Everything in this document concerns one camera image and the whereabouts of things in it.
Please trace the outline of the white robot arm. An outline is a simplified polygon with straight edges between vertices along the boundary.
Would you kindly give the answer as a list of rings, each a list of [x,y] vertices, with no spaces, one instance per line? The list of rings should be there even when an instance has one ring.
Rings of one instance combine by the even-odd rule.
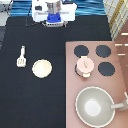
[[[61,27],[75,20],[77,5],[64,0],[32,0],[32,18],[47,27]]]

